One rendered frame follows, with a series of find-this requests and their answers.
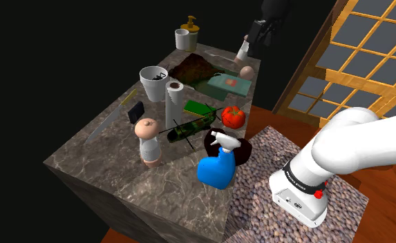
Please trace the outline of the beige egg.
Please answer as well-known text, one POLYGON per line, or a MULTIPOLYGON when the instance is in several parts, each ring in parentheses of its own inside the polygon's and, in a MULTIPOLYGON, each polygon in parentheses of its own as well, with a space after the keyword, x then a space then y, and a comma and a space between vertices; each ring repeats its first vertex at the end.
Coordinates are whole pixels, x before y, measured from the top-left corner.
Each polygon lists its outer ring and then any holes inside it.
POLYGON ((255 75, 255 71, 251 66, 244 66, 239 72, 238 77, 245 80, 251 80, 255 75))

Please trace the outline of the silver spoon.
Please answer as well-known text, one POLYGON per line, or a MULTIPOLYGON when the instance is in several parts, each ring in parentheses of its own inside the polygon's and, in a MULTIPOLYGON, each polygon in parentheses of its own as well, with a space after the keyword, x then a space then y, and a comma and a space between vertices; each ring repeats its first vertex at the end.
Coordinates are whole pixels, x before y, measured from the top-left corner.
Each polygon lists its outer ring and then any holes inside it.
POLYGON ((208 50, 205 50, 204 51, 206 54, 208 54, 209 56, 211 56, 211 57, 220 57, 220 58, 222 58, 222 59, 225 59, 225 60, 228 60, 228 61, 231 61, 231 62, 234 62, 234 60, 233 59, 229 59, 229 58, 227 58, 227 57, 224 57, 224 56, 221 56, 221 55, 216 55, 216 54, 214 54, 214 53, 211 53, 210 51, 208 51, 208 50))

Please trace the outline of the teal book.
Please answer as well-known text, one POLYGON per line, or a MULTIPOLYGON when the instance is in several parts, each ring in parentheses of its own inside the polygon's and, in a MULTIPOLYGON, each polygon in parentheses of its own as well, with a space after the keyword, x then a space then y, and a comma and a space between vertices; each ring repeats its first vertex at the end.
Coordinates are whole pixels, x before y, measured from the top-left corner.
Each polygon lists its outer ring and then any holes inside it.
POLYGON ((252 85, 249 80, 227 75, 225 73, 212 77, 208 81, 208 84, 241 97, 247 96, 249 88, 252 85))

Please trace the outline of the dark green flat book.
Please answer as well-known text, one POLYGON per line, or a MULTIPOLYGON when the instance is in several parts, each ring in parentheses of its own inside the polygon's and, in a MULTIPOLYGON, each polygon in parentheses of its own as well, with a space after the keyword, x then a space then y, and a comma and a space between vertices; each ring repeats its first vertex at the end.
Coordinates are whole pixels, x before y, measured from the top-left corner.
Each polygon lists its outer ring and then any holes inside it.
POLYGON ((226 96, 228 95, 227 91, 221 90, 219 88, 210 86, 208 84, 208 79, 203 79, 197 82, 192 83, 191 87, 209 97, 217 99, 219 101, 224 101, 226 96))

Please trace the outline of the yellow soap dispenser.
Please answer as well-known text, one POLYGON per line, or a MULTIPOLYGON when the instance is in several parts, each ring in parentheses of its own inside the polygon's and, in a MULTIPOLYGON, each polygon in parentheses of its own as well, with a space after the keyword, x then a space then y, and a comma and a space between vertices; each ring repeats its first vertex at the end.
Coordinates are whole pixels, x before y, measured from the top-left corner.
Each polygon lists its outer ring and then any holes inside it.
POLYGON ((200 28, 194 24, 195 19, 196 18, 194 16, 189 15, 188 22, 180 26, 182 29, 189 31, 189 48, 187 49, 187 52, 194 52, 197 46, 198 31, 200 28))

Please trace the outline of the brown crumpled cloth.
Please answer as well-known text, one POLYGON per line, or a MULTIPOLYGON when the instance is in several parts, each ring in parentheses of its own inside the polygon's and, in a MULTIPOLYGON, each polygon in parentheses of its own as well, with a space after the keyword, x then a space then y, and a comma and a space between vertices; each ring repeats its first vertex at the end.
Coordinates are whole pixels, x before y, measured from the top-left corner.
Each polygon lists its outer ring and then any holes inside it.
POLYGON ((223 73, 224 70, 214 67, 202 56, 191 53, 179 65, 173 67, 168 75, 182 84, 198 89, 212 77, 223 73))

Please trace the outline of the white mug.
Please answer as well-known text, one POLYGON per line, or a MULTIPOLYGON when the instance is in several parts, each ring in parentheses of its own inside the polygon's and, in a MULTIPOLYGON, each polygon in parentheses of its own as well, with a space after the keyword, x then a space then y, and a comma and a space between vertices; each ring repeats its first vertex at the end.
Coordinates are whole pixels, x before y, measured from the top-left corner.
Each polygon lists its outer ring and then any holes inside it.
POLYGON ((175 30, 176 48, 187 50, 189 48, 189 31, 183 28, 175 30))

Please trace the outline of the green and yellow sponge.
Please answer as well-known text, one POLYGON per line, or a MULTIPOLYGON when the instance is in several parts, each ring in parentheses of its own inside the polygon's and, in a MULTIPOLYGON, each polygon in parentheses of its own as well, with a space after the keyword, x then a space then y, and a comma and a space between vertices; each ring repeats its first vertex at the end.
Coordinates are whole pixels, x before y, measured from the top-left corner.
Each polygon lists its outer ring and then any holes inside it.
POLYGON ((206 117, 206 116, 215 116, 216 109, 208 106, 206 104, 199 103, 197 101, 189 100, 183 111, 189 113, 190 115, 194 115, 197 117, 206 117))

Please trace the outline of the wooden lattice window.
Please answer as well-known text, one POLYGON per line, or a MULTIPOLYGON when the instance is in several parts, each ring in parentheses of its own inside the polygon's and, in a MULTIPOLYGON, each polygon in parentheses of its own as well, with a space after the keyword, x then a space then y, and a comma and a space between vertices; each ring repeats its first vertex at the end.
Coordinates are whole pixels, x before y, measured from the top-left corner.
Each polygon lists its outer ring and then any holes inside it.
POLYGON ((350 107, 396 116, 396 0, 337 0, 273 112, 323 127, 350 107))

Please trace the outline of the white paper towel roll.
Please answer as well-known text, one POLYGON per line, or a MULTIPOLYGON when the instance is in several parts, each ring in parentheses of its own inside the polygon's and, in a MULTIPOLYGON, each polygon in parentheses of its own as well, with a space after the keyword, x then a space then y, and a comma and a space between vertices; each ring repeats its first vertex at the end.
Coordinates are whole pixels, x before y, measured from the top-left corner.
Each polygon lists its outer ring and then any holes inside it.
POLYGON ((184 85, 172 80, 166 83, 165 89, 165 128, 170 129, 181 124, 183 111, 184 85))

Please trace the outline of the dark brown round bowl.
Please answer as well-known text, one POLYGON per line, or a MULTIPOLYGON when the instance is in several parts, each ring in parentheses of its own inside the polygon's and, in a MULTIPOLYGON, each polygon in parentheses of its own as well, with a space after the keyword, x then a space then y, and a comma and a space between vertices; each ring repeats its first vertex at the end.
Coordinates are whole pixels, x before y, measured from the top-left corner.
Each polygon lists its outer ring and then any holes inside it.
MULTIPOLYGON (((211 143, 215 141, 215 137, 211 134, 212 131, 226 134, 231 137, 235 137, 235 134, 226 133, 221 128, 211 128, 210 130, 208 130, 208 133, 205 135, 204 138, 205 150, 209 157, 217 157, 219 154, 220 144, 211 145, 211 143)), ((241 143, 241 146, 239 148, 235 148, 233 152, 235 156, 236 166, 240 166, 248 161, 252 153, 252 145, 244 138, 237 138, 237 140, 241 143)))

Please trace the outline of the camouflage toy helicopter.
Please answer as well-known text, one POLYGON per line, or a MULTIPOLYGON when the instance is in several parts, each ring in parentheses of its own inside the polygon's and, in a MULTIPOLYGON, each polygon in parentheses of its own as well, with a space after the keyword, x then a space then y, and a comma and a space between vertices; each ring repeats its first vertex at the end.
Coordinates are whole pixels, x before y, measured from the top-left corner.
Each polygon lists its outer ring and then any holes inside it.
POLYGON ((221 110, 221 108, 216 108, 215 116, 206 116, 206 117, 198 117, 197 119, 185 122, 183 124, 177 124, 174 128, 166 129, 160 131, 160 134, 167 132, 167 139, 170 143, 179 142, 185 139, 192 149, 193 146, 191 142, 188 140, 188 137, 195 135, 203 130, 209 130, 211 128, 211 124, 216 120, 220 119, 217 116, 217 111, 221 110))

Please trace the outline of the blue spray bottle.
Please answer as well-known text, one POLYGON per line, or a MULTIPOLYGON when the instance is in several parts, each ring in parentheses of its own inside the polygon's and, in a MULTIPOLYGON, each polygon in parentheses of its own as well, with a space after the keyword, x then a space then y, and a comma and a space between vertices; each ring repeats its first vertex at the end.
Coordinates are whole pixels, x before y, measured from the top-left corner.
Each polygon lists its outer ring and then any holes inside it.
POLYGON ((217 157, 202 158, 197 167, 197 178, 200 182, 223 190, 231 182, 236 170, 236 160, 233 150, 241 143, 229 135, 212 131, 215 140, 211 145, 220 144, 217 157))

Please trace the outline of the small black box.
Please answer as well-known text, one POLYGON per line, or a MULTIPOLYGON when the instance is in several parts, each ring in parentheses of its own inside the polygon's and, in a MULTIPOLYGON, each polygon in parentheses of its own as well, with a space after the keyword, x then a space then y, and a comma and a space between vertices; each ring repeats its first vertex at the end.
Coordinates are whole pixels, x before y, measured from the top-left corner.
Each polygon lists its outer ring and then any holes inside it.
POLYGON ((134 107, 128 111, 129 121, 131 124, 135 124, 141 116, 144 114, 144 104, 138 101, 134 107))

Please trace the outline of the pebble patterned robot stand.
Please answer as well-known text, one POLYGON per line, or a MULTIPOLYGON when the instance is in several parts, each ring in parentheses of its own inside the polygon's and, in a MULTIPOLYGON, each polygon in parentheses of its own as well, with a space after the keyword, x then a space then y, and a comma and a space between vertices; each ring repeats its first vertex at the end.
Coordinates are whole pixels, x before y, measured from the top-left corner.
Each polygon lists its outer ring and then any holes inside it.
POLYGON ((326 187, 328 214, 309 228, 272 201, 269 177, 300 148, 271 126, 249 140, 249 160, 237 168, 223 243, 352 243, 368 198, 338 176, 326 187))

